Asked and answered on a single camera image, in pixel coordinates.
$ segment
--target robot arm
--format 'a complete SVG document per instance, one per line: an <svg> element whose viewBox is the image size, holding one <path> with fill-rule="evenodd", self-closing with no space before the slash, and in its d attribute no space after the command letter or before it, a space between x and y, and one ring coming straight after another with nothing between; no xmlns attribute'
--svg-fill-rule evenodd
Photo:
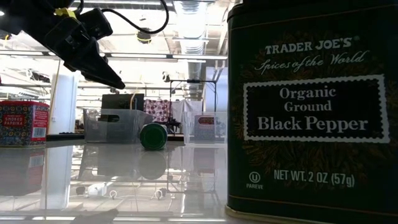
<svg viewBox="0 0 398 224"><path fill-rule="evenodd" d="M18 34L24 31L64 61L64 66L94 82L123 89L124 83L108 65L108 59L100 56L98 40L113 33L103 12L111 9L93 9L80 14L83 2L75 11L67 9L74 0L1 0L0 29ZM158 30L141 29L127 18L122 19L140 31L155 34L164 29L169 21L166 3L166 22Z"/></svg>

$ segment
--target net weight text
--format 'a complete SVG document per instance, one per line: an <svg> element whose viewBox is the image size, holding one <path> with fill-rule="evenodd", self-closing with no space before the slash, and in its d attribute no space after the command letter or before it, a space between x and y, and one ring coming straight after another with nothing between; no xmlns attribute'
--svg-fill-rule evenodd
<svg viewBox="0 0 398 224"><path fill-rule="evenodd" d="M298 182L315 182L319 184L331 184L333 186L345 185L349 188L354 187L354 175L312 172L299 170L274 170L275 180L292 180Z"/></svg>

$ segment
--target green lid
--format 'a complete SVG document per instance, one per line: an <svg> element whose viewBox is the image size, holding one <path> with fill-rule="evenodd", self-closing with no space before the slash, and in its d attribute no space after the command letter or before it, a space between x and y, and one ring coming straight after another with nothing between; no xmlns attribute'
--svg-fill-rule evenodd
<svg viewBox="0 0 398 224"><path fill-rule="evenodd" d="M142 146L147 150L163 149L167 142L167 131L160 124L147 124L139 135Z"/></svg>

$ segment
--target colorful fabric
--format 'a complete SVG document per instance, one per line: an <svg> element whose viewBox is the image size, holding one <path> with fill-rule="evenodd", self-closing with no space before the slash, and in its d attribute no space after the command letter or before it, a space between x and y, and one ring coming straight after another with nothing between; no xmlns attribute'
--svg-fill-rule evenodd
<svg viewBox="0 0 398 224"><path fill-rule="evenodd" d="M146 100L144 112L154 117L154 122L167 122L170 117L170 102L168 100Z"/></svg>

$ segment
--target smoked paprika tin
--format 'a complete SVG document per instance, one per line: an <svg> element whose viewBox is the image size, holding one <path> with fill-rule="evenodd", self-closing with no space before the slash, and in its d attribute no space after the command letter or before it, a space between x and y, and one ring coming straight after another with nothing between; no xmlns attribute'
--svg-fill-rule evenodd
<svg viewBox="0 0 398 224"><path fill-rule="evenodd" d="M45 144L49 106L33 101L0 102L0 146L31 147Z"/></svg>

